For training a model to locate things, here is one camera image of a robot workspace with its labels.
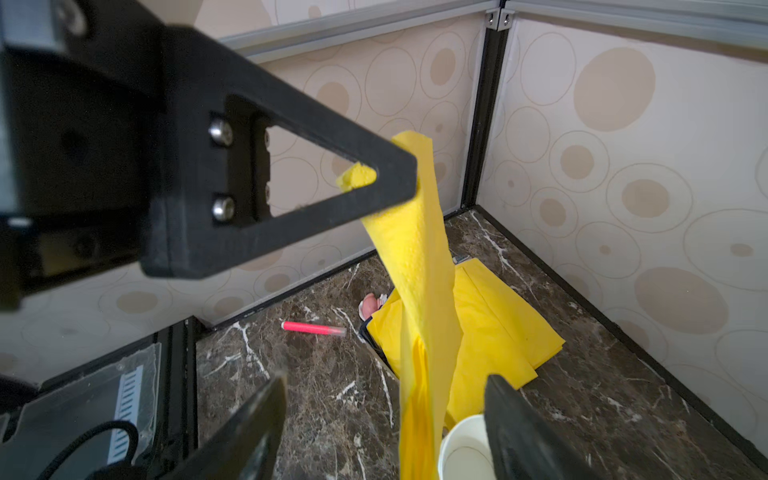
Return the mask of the single yellow napkin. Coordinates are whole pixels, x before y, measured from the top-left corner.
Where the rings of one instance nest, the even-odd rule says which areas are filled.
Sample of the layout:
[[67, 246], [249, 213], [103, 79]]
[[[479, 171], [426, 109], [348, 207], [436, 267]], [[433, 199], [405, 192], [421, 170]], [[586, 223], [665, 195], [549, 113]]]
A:
[[462, 330], [429, 137], [404, 131], [391, 145], [417, 160], [415, 196], [362, 223], [403, 302], [400, 322], [399, 476], [437, 478], [437, 460]]

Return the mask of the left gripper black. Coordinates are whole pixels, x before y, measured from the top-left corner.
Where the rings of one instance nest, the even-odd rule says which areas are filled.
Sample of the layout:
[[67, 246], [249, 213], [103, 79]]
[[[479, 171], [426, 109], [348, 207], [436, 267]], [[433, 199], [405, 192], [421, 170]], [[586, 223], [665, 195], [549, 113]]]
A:
[[[414, 197], [411, 153], [201, 32], [163, 27], [137, 1], [2, 3], [3, 311], [137, 260], [160, 51], [146, 274], [206, 278]], [[272, 127], [374, 181], [273, 216]]]

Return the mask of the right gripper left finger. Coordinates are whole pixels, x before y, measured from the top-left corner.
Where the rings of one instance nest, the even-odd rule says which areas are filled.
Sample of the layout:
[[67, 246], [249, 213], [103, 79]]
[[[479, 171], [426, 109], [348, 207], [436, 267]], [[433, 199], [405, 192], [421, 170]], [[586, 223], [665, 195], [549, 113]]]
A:
[[265, 383], [168, 479], [270, 479], [287, 411], [286, 376]]

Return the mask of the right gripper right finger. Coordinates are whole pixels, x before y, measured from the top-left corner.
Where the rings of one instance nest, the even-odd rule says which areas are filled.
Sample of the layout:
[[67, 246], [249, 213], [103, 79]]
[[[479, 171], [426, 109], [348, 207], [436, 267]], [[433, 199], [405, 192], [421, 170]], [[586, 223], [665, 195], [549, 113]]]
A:
[[498, 479], [599, 477], [502, 376], [488, 377], [484, 406], [488, 443]]

